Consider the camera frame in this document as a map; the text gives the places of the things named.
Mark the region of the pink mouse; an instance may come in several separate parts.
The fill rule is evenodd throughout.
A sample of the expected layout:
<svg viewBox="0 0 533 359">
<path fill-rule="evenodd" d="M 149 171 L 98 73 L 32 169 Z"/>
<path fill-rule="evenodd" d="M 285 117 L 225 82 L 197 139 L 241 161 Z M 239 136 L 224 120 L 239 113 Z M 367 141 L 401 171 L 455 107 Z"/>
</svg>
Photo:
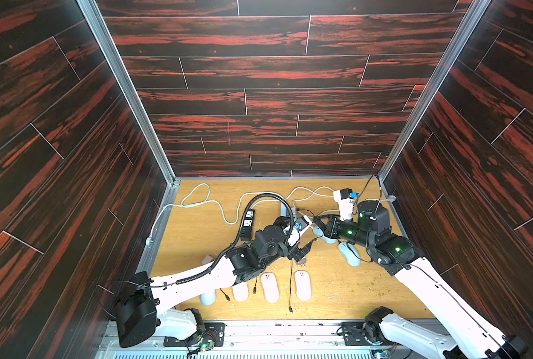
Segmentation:
<svg viewBox="0 0 533 359">
<path fill-rule="evenodd" d="M 307 302 L 312 297 L 311 277 L 304 271 L 295 272 L 295 284 L 297 298 L 302 302 Z"/>
<path fill-rule="evenodd" d="M 244 302 L 249 297 L 248 284 L 240 283 L 232 287 L 233 296 L 237 302 Z"/>
<path fill-rule="evenodd" d="M 280 299 L 278 282 L 272 272 L 266 272 L 260 277 L 263 294 L 267 302 L 276 303 Z"/>
</svg>

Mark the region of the white mouse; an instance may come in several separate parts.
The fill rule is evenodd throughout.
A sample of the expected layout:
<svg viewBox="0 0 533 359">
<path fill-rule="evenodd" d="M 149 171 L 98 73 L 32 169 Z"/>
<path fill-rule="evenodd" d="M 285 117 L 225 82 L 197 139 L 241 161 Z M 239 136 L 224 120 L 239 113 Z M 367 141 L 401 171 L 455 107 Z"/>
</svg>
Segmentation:
<svg viewBox="0 0 533 359">
<path fill-rule="evenodd" d="M 200 301 L 203 306 L 211 306 L 216 301 L 216 290 L 210 290 L 200 295 Z"/>
</svg>

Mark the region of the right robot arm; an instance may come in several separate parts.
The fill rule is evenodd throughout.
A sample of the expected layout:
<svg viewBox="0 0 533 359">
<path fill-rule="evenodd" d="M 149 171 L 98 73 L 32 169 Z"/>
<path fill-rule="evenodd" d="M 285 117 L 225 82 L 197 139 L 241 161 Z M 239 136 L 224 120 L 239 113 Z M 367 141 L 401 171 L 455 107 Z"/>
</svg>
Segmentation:
<svg viewBox="0 0 533 359">
<path fill-rule="evenodd" d="M 364 247 L 371 260 L 411 290 L 447 330 L 446 335 L 437 334 L 379 307 L 364 322 L 368 343 L 397 343 L 425 358 L 522 358 L 528 352 L 520 337 L 502 333 L 478 314 L 410 239 L 390 228 L 378 232 L 375 221 L 368 219 L 356 223 L 321 215 L 314 223 L 328 238 Z"/>
</svg>

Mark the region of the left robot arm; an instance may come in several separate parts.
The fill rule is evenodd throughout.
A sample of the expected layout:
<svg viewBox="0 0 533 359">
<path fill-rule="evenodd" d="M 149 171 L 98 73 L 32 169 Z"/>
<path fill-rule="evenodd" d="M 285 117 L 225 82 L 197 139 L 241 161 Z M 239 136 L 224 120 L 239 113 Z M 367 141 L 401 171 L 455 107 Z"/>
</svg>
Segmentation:
<svg viewBox="0 0 533 359">
<path fill-rule="evenodd" d="M 138 272 L 124 281 L 115 299 L 115 321 L 121 348 L 130 348 L 158 334 L 178 340 L 198 341 L 203 320 L 195 309 L 175 310 L 196 296 L 245 284 L 258 278 L 281 258 L 300 260 L 311 249 L 299 241 L 310 228 L 304 220 L 282 228 L 269 225 L 257 231 L 254 240 L 228 248 L 212 263 L 175 275 L 149 278 Z"/>
</svg>

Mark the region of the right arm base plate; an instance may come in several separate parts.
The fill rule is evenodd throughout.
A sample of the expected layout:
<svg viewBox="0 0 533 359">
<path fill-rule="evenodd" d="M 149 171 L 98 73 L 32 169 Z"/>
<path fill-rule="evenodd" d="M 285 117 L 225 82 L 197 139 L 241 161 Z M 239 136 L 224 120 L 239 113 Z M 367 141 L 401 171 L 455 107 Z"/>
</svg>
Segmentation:
<svg viewBox="0 0 533 359">
<path fill-rule="evenodd" d="M 391 342 L 382 333 L 375 321 L 341 323 L 336 335 L 342 337 L 346 346 L 385 346 Z"/>
</svg>

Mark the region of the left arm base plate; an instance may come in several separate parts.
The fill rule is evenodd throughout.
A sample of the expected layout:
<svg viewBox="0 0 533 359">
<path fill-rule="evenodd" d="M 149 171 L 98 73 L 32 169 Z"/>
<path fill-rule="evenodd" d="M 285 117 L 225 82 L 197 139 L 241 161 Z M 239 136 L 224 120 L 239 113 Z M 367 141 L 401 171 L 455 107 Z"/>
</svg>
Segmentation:
<svg viewBox="0 0 533 359">
<path fill-rule="evenodd" d="M 204 329 L 198 329 L 191 337 L 179 340 L 174 337 L 165 337 L 164 347 L 200 348 L 202 351 L 223 347 L 226 324 L 221 322 L 205 322 Z"/>
</svg>

